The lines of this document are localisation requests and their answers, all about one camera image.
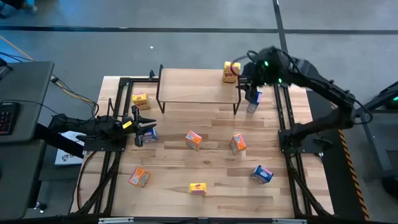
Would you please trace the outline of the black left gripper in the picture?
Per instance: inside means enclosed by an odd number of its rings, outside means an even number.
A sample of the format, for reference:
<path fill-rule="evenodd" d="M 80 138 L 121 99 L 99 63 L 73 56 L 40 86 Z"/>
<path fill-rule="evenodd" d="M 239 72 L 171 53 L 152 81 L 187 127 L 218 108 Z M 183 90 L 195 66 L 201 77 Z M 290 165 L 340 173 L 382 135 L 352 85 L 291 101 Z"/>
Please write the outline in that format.
<path fill-rule="evenodd" d="M 136 137 L 135 145 L 137 147 L 142 147 L 142 135 L 149 132 L 156 124 L 150 124 L 148 126 L 140 126 L 141 123 L 153 123 L 156 122 L 155 119 L 143 118 L 139 114 L 139 109 L 136 106 L 132 106 L 132 117 L 124 116 L 121 120 L 121 126 L 124 130 L 124 134 L 135 134 Z"/>

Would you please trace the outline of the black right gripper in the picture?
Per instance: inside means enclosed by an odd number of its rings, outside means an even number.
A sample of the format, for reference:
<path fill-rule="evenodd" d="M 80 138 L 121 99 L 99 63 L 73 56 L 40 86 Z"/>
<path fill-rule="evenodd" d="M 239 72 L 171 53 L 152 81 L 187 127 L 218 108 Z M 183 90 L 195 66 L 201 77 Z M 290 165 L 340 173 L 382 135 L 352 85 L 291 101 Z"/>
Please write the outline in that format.
<path fill-rule="evenodd" d="M 242 68 L 241 76 L 246 80 L 236 86 L 245 91 L 245 99 L 252 102 L 257 96 L 257 88 L 282 82 L 282 71 L 287 65 L 284 51 L 281 49 L 262 49 L 259 52 L 249 50 L 246 57 L 250 60 Z"/>

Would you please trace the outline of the blue Frosted Flakes cereal box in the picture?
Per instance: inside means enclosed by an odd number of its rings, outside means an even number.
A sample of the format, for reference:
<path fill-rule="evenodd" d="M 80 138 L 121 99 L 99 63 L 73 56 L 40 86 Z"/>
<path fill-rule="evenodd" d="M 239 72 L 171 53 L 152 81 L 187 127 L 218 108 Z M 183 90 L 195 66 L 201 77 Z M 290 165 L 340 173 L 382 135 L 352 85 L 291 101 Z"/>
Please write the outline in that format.
<path fill-rule="evenodd" d="M 155 128 L 148 130 L 141 136 L 142 142 L 144 144 L 149 144 L 152 142 L 157 142 L 159 140 L 159 136 Z"/>
<path fill-rule="evenodd" d="M 257 110 L 257 108 L 260 104 L 261 96 L 262 96 L 262 92 L 258 91 L 255 99 L 252 102 L 250 102 L 250 104 L 248 105 L 247 110 L 246 110 L 247 113 L 252 113 L 252 114 L 255 113 L 255 111 Z"/>
<path fill-rule="evenodd" d="M 271 181 L 273 176 L 274 174 L 270 170 L 258 165 L 251 173 L 250 178 L 259 184 L 267 184 Z"/>

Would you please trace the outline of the yellow Pops cereal box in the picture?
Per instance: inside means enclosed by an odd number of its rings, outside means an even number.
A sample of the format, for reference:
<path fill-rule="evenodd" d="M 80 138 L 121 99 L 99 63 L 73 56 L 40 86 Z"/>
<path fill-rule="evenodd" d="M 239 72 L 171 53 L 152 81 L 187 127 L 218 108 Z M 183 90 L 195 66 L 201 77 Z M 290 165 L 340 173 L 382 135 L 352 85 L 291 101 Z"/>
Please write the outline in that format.
<path fill-rule="evenodd" d="M 238 75 L 240 74 L 241 64 L 238 62 L 232 63 L 230 61 L 224 62 L 222 81 L 225 83 L 236 83 Z"/>
<path fill-rule="evenodd" d="M 135 93 L 132 95 L 132 102 L 139 110 L 149 110 L 150 102 L 147 93 Z"/>
<path fill-rule="evenodd" d="M 207 186 L 205 183 L 190 183 L 188 192 L 190 194 L 203 195 L 207 192 Z"/>

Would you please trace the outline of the orange Mini Wheats cereal box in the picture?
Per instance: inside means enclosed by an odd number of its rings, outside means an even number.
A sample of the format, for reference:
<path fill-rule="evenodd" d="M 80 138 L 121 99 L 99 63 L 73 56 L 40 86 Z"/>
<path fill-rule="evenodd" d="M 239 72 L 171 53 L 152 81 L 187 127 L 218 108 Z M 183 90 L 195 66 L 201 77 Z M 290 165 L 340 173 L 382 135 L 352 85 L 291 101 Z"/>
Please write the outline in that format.
<path fill-rule="evenodd" d="M 235 134 L 231 138 L 229 145 L 233 154 L 239 154 L 247 149 L 247 145 L 242 134 Z"/>
<path fill-rule="evenodd" d="M 128 182 L 135 186 L 144 188 L 150 178 L 150 173 L 141 167 L 136 167 L 130 176 Z"/>
<path fill-rule="evenodd" d="M 189 148 L 194 149 L 196 151 L 198 151 L 201 148 L 202 140 L 203 138 L 200 135 L 194 133 L 193 131 L 189 131 L 188 134 L 185 136 L 186 145 Z"/>

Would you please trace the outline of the white printed sheet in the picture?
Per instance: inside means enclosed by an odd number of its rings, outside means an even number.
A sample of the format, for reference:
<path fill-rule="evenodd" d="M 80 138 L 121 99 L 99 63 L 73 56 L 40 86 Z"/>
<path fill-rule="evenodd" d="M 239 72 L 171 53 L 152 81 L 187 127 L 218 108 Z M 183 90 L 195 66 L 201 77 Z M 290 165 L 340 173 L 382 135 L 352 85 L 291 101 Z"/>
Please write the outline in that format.
<path fill-rule="evenodd" d="M 85 136 L 85 134 L 83 134 L 83 133 L 78 133 L 78 132 L 74 132 L 74 131 L 67 131 L 65 133 L 62 133 L 63 137 L 66 137 L 67 139 L 72 140 L 81 146 L 84 146 L 85 143 L 76 138 L 77 136 L 80 136 L 80 135 Z M 82 158 L 79 158 L 79 157 L 69 154 L 61 149 L 58 149 L 54 164 L 56 166 L 69 166 L 69 165 L 80 165 L 80 164 L 82 164 L 82 162 L 83 162 Z"/>

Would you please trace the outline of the dark grey desk top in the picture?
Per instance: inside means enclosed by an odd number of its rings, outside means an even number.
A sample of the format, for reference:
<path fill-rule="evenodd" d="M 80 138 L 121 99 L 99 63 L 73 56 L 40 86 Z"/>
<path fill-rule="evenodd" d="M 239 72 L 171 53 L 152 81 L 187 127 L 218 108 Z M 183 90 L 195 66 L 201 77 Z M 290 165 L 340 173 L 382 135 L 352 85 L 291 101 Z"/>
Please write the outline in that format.
<path fill-rule="evenodd" d="M 20 104 L 12 134 L 0 136 L 0 144 L 27 142 L 34 137 L 42 103 L 49 86 L 54 63 L 51 61 L 8 64 L 0 80 L 0 102 Z"/>
<path fill-rule="evenodd" d="M 43 140 L 0 145 L 0 221 L 23 218 L 34 206 L 45 148 Z"/>

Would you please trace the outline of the black keyboard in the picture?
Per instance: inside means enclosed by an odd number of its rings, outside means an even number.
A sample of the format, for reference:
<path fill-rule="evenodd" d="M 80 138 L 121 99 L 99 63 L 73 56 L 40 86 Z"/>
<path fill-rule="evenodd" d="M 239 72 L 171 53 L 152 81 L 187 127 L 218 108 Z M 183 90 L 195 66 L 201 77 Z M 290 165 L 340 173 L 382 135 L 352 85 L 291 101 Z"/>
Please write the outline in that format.
<path fill-rule="evenodd" d="M 19 115 L 20 104 L 8 102 L 0 104 L 0 136 L 11 135 Z"/>

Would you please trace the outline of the black floor mat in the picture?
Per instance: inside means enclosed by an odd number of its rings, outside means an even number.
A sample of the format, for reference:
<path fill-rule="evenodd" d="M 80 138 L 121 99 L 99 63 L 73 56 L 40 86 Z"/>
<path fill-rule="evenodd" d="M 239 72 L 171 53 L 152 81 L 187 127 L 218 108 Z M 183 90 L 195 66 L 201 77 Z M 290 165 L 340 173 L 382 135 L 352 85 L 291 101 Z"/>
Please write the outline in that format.
<path fill-rule="evenodd" d="M 350 220 L 369 221 L 369 213 L 342 130 L 329 129 L 320 133 L 333 143 L 324 152 L 325 169 L 335 215 Z"/>

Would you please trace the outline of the grey metal stand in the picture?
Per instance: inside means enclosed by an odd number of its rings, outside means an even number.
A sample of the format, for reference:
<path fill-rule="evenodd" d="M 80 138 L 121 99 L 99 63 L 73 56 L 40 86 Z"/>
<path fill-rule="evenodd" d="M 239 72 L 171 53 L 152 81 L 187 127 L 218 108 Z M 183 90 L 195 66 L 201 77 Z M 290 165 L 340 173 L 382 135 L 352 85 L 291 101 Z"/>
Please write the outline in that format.
<path fill-rule="evenodd" d="M 398 201 L 398 81 L 358 108 L 355 115 L 363 123 L 379 166 L 369 178 L 379 179 L 383 189 Z"/>

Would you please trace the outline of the person's shoe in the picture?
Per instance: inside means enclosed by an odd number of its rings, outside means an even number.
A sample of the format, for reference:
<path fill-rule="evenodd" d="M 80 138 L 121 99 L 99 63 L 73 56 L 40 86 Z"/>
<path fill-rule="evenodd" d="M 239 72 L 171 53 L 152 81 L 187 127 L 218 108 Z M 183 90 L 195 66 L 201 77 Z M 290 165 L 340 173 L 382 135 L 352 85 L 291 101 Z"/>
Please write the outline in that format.
<path fill-rule="evenodd" d="M 21 4 L 20 9 L 25 10 L 31 14 L 36 14 L 37 13 L 37 6 L 28 2 L 23 2 Z"/>

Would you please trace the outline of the black metal rig frame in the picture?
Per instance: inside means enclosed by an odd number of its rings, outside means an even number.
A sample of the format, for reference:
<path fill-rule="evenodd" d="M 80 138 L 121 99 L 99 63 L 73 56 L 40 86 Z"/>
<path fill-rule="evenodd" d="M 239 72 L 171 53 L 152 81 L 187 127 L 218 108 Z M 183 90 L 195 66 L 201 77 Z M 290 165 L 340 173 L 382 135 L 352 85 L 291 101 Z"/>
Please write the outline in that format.
<path fill-rule="evenodd" d="M 247 102 L 241 94 L 236 114 L 226 104 L 166 103 L 162 113 L 155 95 L 158 83 L 129 83 L 127 77 L 104 77 L 99 93 L 100 114 L 107 113 L 108 102 L 121 111 L 127 96 L 146 92 L 150 109 L 141 112 L 156 120 L 159 140 L 142 147 L 134 136 L 127 138 L 121 154 L 118 175 L 103 192 L 102 204 L 111 199 L 114 217 L 233 217 L 292 218 L 294 208 L 290 193 L 287 165 L 280 151 L 280 128 L 273 87 L 261 88 L 258 110 L 246 112 Z M 185 143 L 189 131 L 200 135 L 201 148 L 196 151 Z M 231 138 L 242 134 L 247 149 L 233 154 Z M 274 176 L 267 184 L 250 178 L 261 165 Z M 128 180 L 134 169 L 150 173 L 144 188 Z M 190 183 L 205 183 L 203 195 L 190 194 Z"/>

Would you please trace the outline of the wooden shelf with black frame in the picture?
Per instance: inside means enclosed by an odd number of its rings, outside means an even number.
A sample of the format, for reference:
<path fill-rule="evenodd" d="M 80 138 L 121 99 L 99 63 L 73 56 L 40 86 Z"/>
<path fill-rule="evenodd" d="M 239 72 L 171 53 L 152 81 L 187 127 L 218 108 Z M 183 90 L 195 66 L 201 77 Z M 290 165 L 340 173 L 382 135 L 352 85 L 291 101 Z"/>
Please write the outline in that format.
<path fill-rule="evenodd" d="M 166 103 L 226 104 L 238 112 L 241 92 L 222 81 L 220 69 L 165 68 L 159 65 L 156 101 L 162 113 Z"/>

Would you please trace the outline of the silver aluminium bracket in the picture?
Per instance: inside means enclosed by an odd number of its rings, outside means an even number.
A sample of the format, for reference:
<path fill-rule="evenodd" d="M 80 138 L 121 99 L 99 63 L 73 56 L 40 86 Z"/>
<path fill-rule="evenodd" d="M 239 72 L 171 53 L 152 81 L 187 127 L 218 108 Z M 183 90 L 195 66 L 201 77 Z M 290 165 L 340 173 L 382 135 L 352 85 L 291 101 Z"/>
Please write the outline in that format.
<path fill-rule="evenodd" d="M 134 223 L 133 217 L 109 217 L 100 218 L 98 224 L 132 224 Z"/>
<path fill-rule="evenodd" d="M 273 218 L 272 224 L 308 224 L 307 220 L 291 218 Z"/>

